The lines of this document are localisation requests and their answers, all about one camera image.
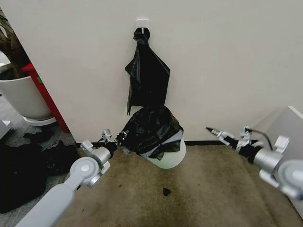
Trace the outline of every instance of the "trash bag on floor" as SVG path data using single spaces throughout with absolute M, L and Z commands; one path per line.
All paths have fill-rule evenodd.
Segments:
M 37 144 L 0 145 L 0 213 L 13 210 L 45 190 L 46 168 Z
M 46 160 L 48 175 L 66 174 L 72 164 L 79 158 L 76 145 L 65 146 L 62 140 L 57 140 L 50 149 L 42 151 Z
M 164 152 L 180 150 L 183 128 L 165 106 L 144 107 L 128 121 L 122 143 L 129 151 L 142 157 L 161 160 Z
M 143 32 L 142 28 L 134 32 L 137 48 L 134 58 L 125 68 L 130 75 L 128 115 L 132 105 L 163 106 L 169 83 L 169 67 L 149 47 L 150 31 L 143 28 Z

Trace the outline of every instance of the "cable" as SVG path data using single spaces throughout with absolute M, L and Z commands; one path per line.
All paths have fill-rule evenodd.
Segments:
M 258 131 L 258 130 L 255 130 L 255 129 L 250 129 L 250 128 L 247 128 L 247 131 L 248 132 L 255 132 L 255 133 L 258 133 L 258 134 L 261 134 L 262 136 L 264 136 L 266 138 L 266 140 L 268 141 L 270 150 L 273 150 L 273 146 L 271 145 L 270 139 L 265 133 L 263 133 L 261 131 Z

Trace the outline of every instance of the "potted plant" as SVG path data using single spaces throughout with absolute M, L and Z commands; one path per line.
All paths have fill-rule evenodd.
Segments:
M 22 71 L 30 60 L 1 8 L 0 51 L 10 61 L 0 66 L 0 94 L 28 123 L 51 119 L 53 116 L 31 77 Z

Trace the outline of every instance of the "black baseboard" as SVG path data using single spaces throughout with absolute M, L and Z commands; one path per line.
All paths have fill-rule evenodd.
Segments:
M 102 145 L 104 145 L 104 143 L 96 143 L 96 142 L 92 142 L 92 145 L 95 148 L 99 148 Z M 185 141 L 185 145 L 186 146 L 222 146 L 225 145 L 223 144 L 221 141 L 218 140 L 190 140 L 190 141 Z
M 219 140 L 190 140 L 184 141 L 186 146 L 212 146 L 212 145 L 224 145 Z

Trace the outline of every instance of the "gray robot arm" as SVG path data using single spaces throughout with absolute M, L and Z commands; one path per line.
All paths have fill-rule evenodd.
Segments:
M 262 180 L 292 199 L 303 200 L 303 161 L 281 161 L 289 138 L 279 136 L 275 143 L 275 150 L 269 151 L 258 144 L 251 145 L 251 132 L 248 127 L 244 128 L 239 140 L 235 140 L 235 137 L 226 131 L 208 127 L 206 129 L 222 143 L 246 157 L 250 163 L 259 166 L 261 168 L 259 176 Z
M 88 157 L 75 161 L 70 169 L 70 177 L 62 184 L 53 187 L 16 225 L 16 227 L 51 227 L 58 221 L 74 199 L 77 188 L 86 185 L 91 188 L 98 179 L 109 169 L 109 159 L 114 151 L 127 136 L 121 132 L 111 141 L 111 133 L 104 130 L 102 137 L 105 147 L 93 149 L 88 141 L 81 144 L 81 148 Z

